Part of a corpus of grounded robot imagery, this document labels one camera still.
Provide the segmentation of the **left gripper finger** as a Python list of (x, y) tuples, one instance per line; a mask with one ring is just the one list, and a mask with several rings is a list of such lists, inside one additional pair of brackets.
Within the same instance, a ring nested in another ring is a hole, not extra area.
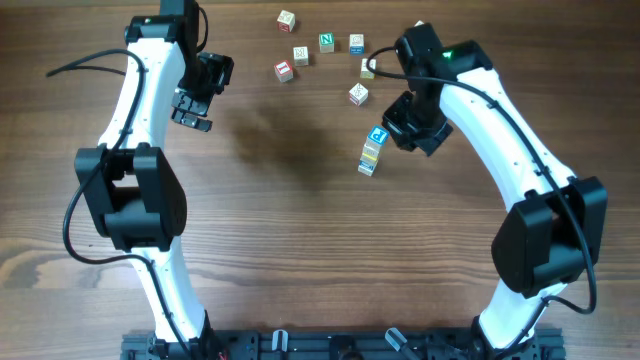
[(212, 122), (203, 118), (200, 118), (194, 114), (175, 109), (171, 115), (171, 120), (177, 124), (201, 131), (209, 132), (211, 130)]
[(186, 113), (206, 117), (212, 98), (212, 92), (193, 95), (183, 89), (177, 88), (172, 98), (172, 106)]

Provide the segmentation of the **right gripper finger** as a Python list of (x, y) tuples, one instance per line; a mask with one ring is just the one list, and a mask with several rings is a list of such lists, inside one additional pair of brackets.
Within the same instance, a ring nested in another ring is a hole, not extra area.
[(382, 126), (389, 132), (396, 146), (405, 151), (414, 151), (415, 128), (411, 124), (411, 102), (413, 94), (403, 92), (384, 112)]
[(453, 132), (453, 127), (445, 122), (442, 128), (432, 136), (425, 137), (415, 141), (416, 146), (421, 149), (427, 156), (431, 156), (444, 143), (444, 141)]

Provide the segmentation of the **blue P block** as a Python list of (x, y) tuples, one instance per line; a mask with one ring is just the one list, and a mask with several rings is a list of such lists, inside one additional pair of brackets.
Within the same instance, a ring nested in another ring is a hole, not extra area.
[(369, 147), (382, 147), (389, 138), (389, 132), (380, 125), (375, 125), (369, 132), (365, 144)]

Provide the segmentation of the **yellow sided picture block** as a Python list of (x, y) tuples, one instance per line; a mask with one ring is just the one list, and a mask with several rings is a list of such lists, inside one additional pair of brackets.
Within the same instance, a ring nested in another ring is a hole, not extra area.
[(362, 154), (366, 155), (370, 158), (378, 158), (380, 154), (380, 149), (377, 147), (371, 147), (368, 145), (363, 146)]

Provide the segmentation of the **yellow top block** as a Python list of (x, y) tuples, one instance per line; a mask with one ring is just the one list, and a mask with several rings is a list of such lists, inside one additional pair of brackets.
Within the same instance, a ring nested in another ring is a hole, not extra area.
[(378, 158), (370, 156), (368, 154), (362, 154), (360, 158), (361, 163), (366, 163), (368, 166), (375, 167), (378, 163)]

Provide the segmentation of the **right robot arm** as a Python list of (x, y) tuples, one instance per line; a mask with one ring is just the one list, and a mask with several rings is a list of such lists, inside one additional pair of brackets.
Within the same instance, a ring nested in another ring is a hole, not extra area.
[(442, 44), (430, 24), (393, 45), (407, 90), (382, 124), (396, 146), (434, 153), (459, 130), (490, 175), (507, 215), (491, 245), (499, 282), (472, 326), (469, 358), (504, 359), (532, 346), (549, 304), (580, 277), (597, 304), (595, 264), (608, 195), (595, 177), (578, 178), (529, 127), (475, 41)]

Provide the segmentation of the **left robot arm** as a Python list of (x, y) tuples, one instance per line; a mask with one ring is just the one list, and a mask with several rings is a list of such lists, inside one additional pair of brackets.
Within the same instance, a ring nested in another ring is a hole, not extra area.
[(135, 16), (125, 29), (124, 82), (97, 146), (78, 150), (80, 186), (63, 220), (63, 243), (76, 260), (70, 221), (85, 199), (97, 232), (130, 262), (151, 306), (155, 330), (127, 335), (124, 359), (224, 359), (182, 253), (185, 192), (164, 146), (170, 122), (207, 132), (214, 96), (228, 85), (234, 62), (208, 54), (205, 11), (195, 1), (164, 1), (154, 16)]

